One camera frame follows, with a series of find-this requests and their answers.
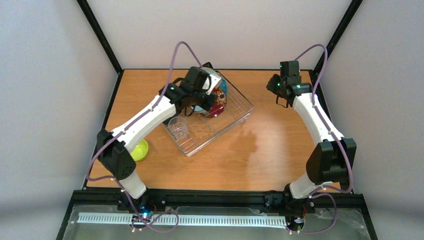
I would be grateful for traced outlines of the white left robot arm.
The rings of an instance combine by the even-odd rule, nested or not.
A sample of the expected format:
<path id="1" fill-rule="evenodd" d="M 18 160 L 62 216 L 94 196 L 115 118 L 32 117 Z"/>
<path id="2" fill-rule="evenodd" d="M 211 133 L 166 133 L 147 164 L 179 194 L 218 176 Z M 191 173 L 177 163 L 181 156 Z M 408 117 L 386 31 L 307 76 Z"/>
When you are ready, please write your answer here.
<path id="1" fill-rule="evenodd" d="M 97 134 L 98 160 L 133 199 L 139 199 L 146 185 L 136 173 L 131 152 L 137 144 L 163 122 L 177 116 L 185 108 L 200 106 L 210 110 L 217 100 L 213 90 L 221 84 L 222 77 L 207 67 L 191 67 L 185 77 L 167 81 L 153 100 L 130 120 Z"/>

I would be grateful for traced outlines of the wire metal dish rack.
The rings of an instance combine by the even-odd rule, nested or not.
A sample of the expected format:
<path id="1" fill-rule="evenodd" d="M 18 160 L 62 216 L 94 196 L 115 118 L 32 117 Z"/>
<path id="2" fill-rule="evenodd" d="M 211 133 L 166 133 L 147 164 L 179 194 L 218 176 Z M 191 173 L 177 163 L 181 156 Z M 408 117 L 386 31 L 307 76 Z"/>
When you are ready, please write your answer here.
<path id="1" fill-rule="evenodd" d="M 168 123 L 163 124 L 176 146 L 187 157 L 192 156 L 201 148 L 244 122 L 254 108 L 253 103 L 228 78 L 220 71 L 215 71 L 219 76 L 226 79 L 228 88 L 226 94 L 227 104 L 224 112 L 217 117 L 208 118 L 204 114 L 195 113 L 192 109 L 194 113 L 191 116 L 185 116 L 182 111 L 179 116 L 186 119 L 189 129 L 188 136 L 182 140 L 175 139 L 168 130 Z"/>

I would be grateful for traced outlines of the black frame post left rear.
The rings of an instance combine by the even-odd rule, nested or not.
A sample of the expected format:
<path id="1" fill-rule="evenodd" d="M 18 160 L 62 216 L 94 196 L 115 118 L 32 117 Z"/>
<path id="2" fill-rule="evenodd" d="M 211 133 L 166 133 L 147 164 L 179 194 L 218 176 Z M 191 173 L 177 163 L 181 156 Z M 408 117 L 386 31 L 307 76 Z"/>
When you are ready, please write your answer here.
<path id="1" fill-rule="evenodd" d="M 84 14 L 86 20 L 88 21 L 92 31 L 96 35 L 103 51 L 105 52 L 108 60 L 110 61 L 112 67 L 115 72 L 119 75 L 123 72 L 123 68 L 121 67 L 109 41 L 107 40 L 106 35 L 104 34 L 92 8 L 90 7 L 87 0 L 76 0 L 78 3 L 82 13 Z"/>

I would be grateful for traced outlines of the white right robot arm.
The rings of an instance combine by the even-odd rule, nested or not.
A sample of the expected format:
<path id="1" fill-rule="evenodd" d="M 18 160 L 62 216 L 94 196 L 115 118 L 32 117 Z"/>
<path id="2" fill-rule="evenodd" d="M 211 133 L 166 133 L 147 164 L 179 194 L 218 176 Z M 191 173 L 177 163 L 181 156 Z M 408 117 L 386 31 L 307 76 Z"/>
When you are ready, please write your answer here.
<path id="1" fill-rule="evenodd" d="M 305 173 L 287 184 L 283 191 L 283 206 L 289 211 L 302 208 L 306 199 L 320 189 L 340 183 L 340 193 L 353 190 L 353 162 L 357 145 L 336 129 L 322 108 L 310 83 L 302 82 L 299 62 L 282 61 L 280 73 L 274 74 L 266 88 L 277 99 L 286 100 L 302 118 L 315 148 L 306 162 Z"/>

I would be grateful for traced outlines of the light green round plate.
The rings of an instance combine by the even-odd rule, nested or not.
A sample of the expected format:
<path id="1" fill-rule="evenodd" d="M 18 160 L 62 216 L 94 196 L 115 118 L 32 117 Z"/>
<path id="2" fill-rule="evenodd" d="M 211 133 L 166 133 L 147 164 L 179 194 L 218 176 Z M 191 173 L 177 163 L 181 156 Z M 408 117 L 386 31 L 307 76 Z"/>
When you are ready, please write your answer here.
<path id="1" fill-rule="evenodd" d="M 212 76 L 215 76 L 216 78 L 219 78 L 220 76 L 218 75 L 218 73 L 214 70 L 214 69 L 212 69 L 212 68 L 209 68 L 209 67 L 203 67 L 202 68 L 204 71 L 206 71 L 209 75 L 212 75 Z"/>

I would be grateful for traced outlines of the dark red plate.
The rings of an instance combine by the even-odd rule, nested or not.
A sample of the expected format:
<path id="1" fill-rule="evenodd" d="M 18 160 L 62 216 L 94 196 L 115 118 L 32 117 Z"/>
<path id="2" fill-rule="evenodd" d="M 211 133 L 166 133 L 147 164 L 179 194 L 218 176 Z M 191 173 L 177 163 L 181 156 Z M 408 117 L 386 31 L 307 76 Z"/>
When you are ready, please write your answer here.
<path id="1" fill-rule="evenodd" d="M 204 114 L 207 118 L 218 117 L 224 112 L 227 105 L 227 94 L 221 87 L 215 88 L 212 93 L 216 95 L 216 100 L 211 109 Z"/>

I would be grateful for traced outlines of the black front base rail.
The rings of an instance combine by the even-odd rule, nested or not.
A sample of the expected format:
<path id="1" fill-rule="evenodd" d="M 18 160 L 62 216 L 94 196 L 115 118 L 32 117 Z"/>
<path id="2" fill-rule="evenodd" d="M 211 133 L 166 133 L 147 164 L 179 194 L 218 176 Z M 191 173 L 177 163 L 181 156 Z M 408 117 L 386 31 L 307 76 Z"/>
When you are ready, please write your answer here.
<path id="1" fill-rule="evenodd" d="M 152 206 L 157 211 L 167 207 L 224 207 L 251 208 L 261 213 L 278 214 L 294 218 L 302 214 L 314 213 L 317 208 L 330 208 L 332 203 L 327 198 L 315 200 L 288 200 L 288 194 L 283 191 L 218 191 L 218 190 L 176 190 L 150 189 L 135 206 L 140 212 L 145 205 Z M 129 199 L 117 188 L 94 188 L 75 190 L 67 207 L 57 239 L 64 239 L 66 228 L 71 223 L 72 208 L 79 205 L 115 206 L 119 211 L 134 211 Z"/>

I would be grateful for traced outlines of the blue polka dot plate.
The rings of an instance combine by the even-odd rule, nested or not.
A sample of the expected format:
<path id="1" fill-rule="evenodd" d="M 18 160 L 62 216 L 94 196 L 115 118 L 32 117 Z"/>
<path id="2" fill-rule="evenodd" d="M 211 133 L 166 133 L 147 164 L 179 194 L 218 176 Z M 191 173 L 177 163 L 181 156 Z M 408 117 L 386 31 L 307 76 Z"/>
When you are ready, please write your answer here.
<path id="1" fill-rule="evenodd" d="M 227 80 L 223 76 L 221 77 L 219 86 L 216 89 L 223 92 L 225 95 L 228 93 Z"/>

